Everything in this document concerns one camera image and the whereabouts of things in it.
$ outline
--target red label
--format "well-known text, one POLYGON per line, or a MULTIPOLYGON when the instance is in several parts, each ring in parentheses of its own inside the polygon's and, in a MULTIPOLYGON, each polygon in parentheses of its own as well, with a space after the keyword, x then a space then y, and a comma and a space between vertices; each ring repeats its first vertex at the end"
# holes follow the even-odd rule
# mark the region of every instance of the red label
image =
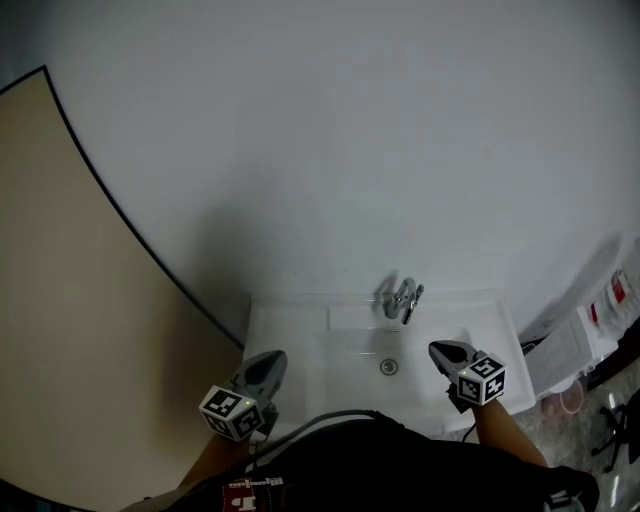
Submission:
POLYGON ((611 289, 613 290, 613 296, 618 301, 618 304, 620 304, 626 297, 626 294, 617 275, 611 280, 611 289))

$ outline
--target white wall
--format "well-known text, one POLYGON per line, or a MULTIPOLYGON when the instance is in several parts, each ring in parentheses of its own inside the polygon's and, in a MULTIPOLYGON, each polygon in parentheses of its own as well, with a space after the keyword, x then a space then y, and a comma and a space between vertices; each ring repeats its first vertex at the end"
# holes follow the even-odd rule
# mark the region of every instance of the white wall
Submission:
POLYGON ((532 334, 640 233, 640 31, 614 2, 3 12, 0 76, 48 65, 133 224, 240 336, 251 292, 370 292, 395 270, 505 287, 532 334))

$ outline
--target office chair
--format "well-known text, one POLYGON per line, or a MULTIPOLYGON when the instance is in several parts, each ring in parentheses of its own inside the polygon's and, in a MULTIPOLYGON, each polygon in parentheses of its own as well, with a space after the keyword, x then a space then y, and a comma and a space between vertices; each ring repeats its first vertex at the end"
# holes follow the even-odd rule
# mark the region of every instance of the office chair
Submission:
POLYGON ((640 456, 640 390, 635 392, 626 405, 620 405, 613 410, 601 407, 600 414, 605 416, 614 434, 600 448, 591 450, 591 455, 598 455, 613 444, 611 464, 604 468, 605 473, 610 473, 613 471, 621 445, 629 445, 629 464, 640 456), (620 420, 616 419, 617 413, 620 413, 620 420))

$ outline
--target drain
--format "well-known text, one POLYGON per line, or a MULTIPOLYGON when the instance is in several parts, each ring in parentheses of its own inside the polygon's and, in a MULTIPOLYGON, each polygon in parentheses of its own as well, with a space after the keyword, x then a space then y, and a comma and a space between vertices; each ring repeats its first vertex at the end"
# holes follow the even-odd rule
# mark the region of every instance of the drain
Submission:
POLYGON ((385 375, 393 375, 398 371, 398 363, 393 359, 385 359, 380 363, 380 371, 385 375))

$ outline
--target chrome faucet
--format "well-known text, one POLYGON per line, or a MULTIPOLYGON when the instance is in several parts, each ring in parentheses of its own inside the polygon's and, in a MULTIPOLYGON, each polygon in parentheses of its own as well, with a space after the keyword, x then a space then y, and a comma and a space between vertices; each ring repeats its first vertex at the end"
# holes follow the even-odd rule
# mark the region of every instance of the chrome faucet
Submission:
POLYGON ((385 302, 384 314, 387 315, 387 318, 398 318, 400 310, 406 308, 402 323, 407 325, 409 320, 411 320, 413 310, 418 305, 418 299, 423 291, 424 286, 420 285, 416 288, 416 282, 410 277, 407 277, 402 281, 398 292, 385 302))

